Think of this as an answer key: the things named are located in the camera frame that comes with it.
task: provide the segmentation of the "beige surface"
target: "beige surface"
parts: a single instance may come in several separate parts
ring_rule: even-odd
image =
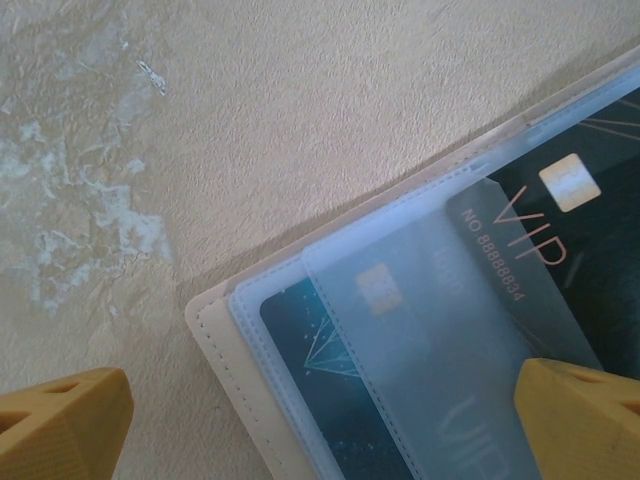
[[[640,40],[500,3],[4,2],[0,392],[121,366],[119,478],[268,478],[184,306]]]

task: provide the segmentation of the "card chip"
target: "card chip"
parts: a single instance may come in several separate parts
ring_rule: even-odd
[[[403,302],[400,289],[384,263],[359,274],[356,283],[374,315],[383,315]]]
[[[540,170],[540,179],[562,212],[570,212],[600,196],[602,191],[580,157],[572,153]]]

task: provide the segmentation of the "card holder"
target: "card holder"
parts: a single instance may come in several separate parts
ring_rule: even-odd
[[[275,478],[539,478],[511,398],[520,365],[601,363],[549,269],[562,243],[522,211],[535,188],[492,174],[640,87],[639,57],[194,299],[187,321]]]

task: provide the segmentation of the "stucco surface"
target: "stucco surface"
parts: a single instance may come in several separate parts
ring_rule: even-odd
[[[188,300],[640,40],[637,0],[8,0],[0,392],[123,367],[116,478],[267,479]]]

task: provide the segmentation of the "yellow plastic piece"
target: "yellow plastic piece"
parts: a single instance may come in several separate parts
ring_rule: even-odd
[[[0,479],[109,479],[132,416],[129,382],[116,368],[0,396]]]
[[[640,479],[640,382],[532,359],[515,403],[544,480]]]

